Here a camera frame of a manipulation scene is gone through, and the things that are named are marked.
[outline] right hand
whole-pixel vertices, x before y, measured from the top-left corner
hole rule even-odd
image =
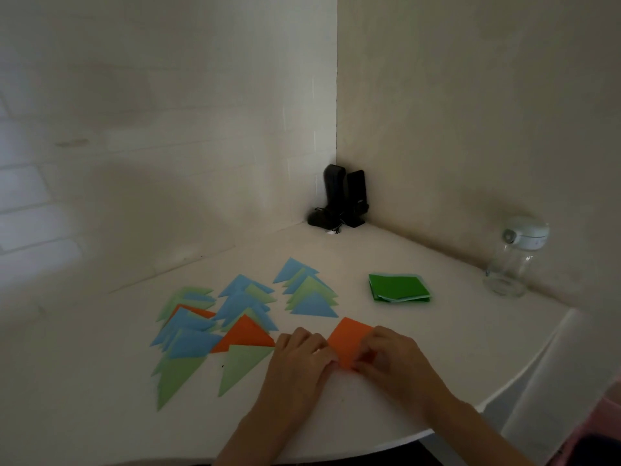
[[[363,361],[370,353],[377,354],[373,363]],[[353,367],[427,424],[436,410],[455,400],[416,342],[385,327],[377,326],[362,339]]]

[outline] forearm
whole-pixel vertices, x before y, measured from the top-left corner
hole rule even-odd
[[[474,407],[456,398],[433,409],[428,422],[469,466],[533,466]]]
[[[289,432],[269,420],[268,413],[252,410],[237,426],[213,466],[268,466],[280,454]]]

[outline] white wall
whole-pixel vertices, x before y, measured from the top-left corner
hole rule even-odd
[[[336,0],[0,0],[0,326],[304,219]]]

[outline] stack of green paper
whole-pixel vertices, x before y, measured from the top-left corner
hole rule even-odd
[[[428,303],[431,300],[431,293],[418,274],[372,273],[369,285],[376,301]]]

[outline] white table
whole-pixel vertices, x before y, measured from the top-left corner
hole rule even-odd
[[[157,412],[157,377],[150,374],[160,352],[149,347],[159,329],[156,316],[170,293],[185,284],[208,286],[217,294],[243,273],[276,290],[278,301],[269,315],[282,331],[304,326],[327,337],[340,319],[285,312],[284,288],[271,284],[288,257],[320,271],[338,294],[340,317],[415,338],[448,387],[479,410],[527,368],[568,310],[535,294],[517,300],[495,296],[484,288],[481,270],[368,224],[340,235],[299,224],[51,314],[5,337],[0,463],[213,460],[256,399],[269,358],[218,398],[225,353],[209,355]],[[369,272],[421,274],[434,298],[428,305],[376,303]],[[428,433],[359,375],[337,372],[279,462],[360,455]]]

